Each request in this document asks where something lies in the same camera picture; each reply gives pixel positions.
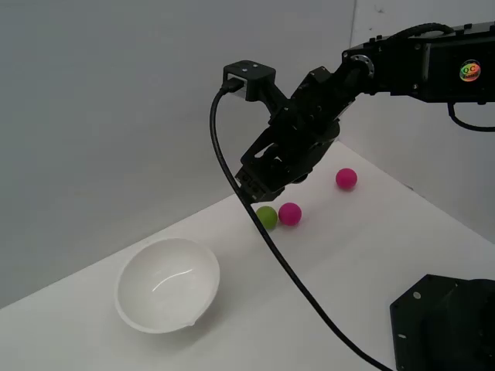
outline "magenta ball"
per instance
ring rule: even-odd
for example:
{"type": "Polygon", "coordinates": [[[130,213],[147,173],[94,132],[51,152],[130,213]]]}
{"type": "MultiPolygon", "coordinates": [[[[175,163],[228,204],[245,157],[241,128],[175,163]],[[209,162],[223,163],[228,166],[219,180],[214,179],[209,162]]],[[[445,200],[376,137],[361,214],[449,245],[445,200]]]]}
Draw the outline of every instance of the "magenta ball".
{"type": "Polygon", "coordinates": [[[301,220],[302,210],[294,203],[284,203],[278,211],[278,219],[286,226],[294,226],[301,220]]]}
{"type": "Polygon", "coordinates": [[[357,174],[351,168],[340,169],[335,176],[335,181],[341,189],[349,190],[354,188],[357,183],[357,174]]]}

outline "white wall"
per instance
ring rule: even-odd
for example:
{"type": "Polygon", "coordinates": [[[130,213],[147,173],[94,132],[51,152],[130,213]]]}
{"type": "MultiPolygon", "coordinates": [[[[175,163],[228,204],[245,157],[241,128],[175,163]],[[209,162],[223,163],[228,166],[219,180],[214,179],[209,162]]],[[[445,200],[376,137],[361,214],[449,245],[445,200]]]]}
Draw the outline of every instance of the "white wall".
{"type": "MultiPolygon", "coordinates": [[[[222,67],[290,94],[335,67],[353,2],[0,0],[0,307],[225,197],[207,128],[222,67]]],[[[228,97],[230,163],[265,128],[228,97]]]]}
{"type": "MultiPolygon", "coordinates": [[[[358,0],[352,44],[424,22],[495,21],[493,0],[358,0]]],[[[494,125],[495,104],[457,105],[471,124],[494,125]]],[[[456,126],[446,104],[362,96],[342,117],[343,142],[495,242],[495,134],[456,126]]]]}

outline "robotic arm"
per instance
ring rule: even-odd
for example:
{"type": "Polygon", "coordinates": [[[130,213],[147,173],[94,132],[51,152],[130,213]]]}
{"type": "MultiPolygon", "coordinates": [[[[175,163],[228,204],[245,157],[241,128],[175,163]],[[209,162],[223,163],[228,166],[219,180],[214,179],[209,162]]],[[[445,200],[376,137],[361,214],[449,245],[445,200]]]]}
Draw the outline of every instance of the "robotic arm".
{"type": "Polygon", "coordinates": [[[495,23],[450,28],[429,23],[390,37],[377,36],[342,53],[335,71],[317,68],[288,99],[275,70],[243,60],[224,67],[224,81],[244,82],[236,92],[261,101],[268,128],[241,158],[236,179],[251,203],[272,201],[290,183],[302,182],[340,133],[339,117],[359,94],[407,95],[447,103],[450,117],[474,131],[495,131],[459,120],[457,102],[495,101],[495,23]]]}

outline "sticker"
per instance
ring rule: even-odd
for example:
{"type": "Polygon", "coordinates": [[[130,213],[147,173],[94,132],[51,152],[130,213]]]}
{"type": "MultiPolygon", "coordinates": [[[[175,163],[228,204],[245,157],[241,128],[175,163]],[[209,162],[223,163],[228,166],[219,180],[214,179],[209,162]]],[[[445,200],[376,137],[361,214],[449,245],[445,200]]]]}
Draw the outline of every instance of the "sticker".
{"type": "Polygon", "coordinates": [[[481,74],[480,62],[478,62],[477,60],[467,60],[466,62],[463,63],[459,76],[462,81],[471,83],[473,81],[478,80],[480,74],[481,74]]]}

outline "wire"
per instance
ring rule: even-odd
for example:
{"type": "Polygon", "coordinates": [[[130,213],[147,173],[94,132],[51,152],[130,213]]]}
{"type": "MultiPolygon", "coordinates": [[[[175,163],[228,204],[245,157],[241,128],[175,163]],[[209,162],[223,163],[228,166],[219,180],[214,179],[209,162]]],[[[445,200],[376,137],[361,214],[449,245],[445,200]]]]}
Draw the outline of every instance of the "wire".
{"type": "Polygon", "coordinates": [[[384,40],[385,46],[390,46],[391,44],[403,40],[409,39],[412,36],[421,36],[427,32],[440,31],[445,34],[453,33],[454,29],[443,25],[442,23],[425,23],[419,26],[409,27],[396,34],[390,36],[388,39],[384,40]]]}
{"type": "Polygon", "coordinates": [[[363,352],[356,344],[354,344],[350,339],[343,334],[342,331],[337,327],[335,323],[330,319],[330,317],[325,313],[321,305],[318,303],[318,301],[312,296],[311,292],[306,288],[306,286],[301,282],[297,274],[294,272],[294,270],[291,268],[291,266],[288,264],[287,260],[284,258],[282,253],[278,250],[278,248],[275,246],[275,243],[271,239],[270,235],[266,231],[266,229],[263,227],[263,224],[261,224],[260,220],[256,216],[256,213],[254,212],[253,208],[251,207],[251,204],[249,201],[244,197],[244,194],[237,185],[234,177],[232,176],[232,173],[230,172],[230,169],[225,161],[224,155],[222,154],[222,150],[220,149],[220,144],[218,143],[218,137],[217,137],[217,108],[218,104],[220,102],[220,99],[222,96],[229,92],[234,92],[242,87],[242,84],[240,86],[234,86],[234,81],[236,79],[230,79],[226,81],[227,84],[224,83],[222,88],[220,88],[220,91],[217,93],[215,98],[213,99],[213,103],[211,104],[211,109],[210,109],[210,136],[211,136],[211,142],[213,144],[213,150],[215,151],[215,155],[217,156],[217,160],[220,163],[220,167],[222,168],[222,171],[224,172],[225,176],[227,177],[227,180],[234,190],[235,194],[239,198],[239,200],[242,203],[242,206],[247,211],[247,214],[253,221],[254,225],[256,228],[258,228],[259,233],[261,234],[261,237],[263,237],[263,240],[265,240],[266,244],[268,245],[268,248],[270,251],[273,253],[275,258],[278,260],[282,268],[284,268],[284,271],[288,274],[288,276],[291,278],[292,282],[294,282],[295,286],[301,291],[301,293],[304,295],[304,297],[307,299],[307,301],[311,304],[311,306],[315,309],[315,311],[318,313],[319,317],[326,323],[326,325],[330,328],[330,330],[333,331],[333,333],[336,335],[337,338],[339,338],[345,345],[347,345],[356,355],[358,355],[361,359],[365,360],[372,366],[376,367],[377,369],[381,371],[392,371],[385,365],[381,364],[378,362],[376,359],[370,357],[368,354],[363,352]]]}
{"type": "Polygon", "coordinates": [[[478,131],[478,132],[482,132],[482,133],[494,133],[495,132],[495,126],[475,126],[475,125],[467,124],[464,121],[461,121],[456,116],[456,109],[454,108],[454,105],[455,105],[454,103],[447,103],[447,108],[449,109],[449,116],[450,116],[450,118],[452,118],[452,121],[454,121],[456,124],[458,124],[461,128],[465,128],[465,129],[471,130],[471,131],[478,131]]]}

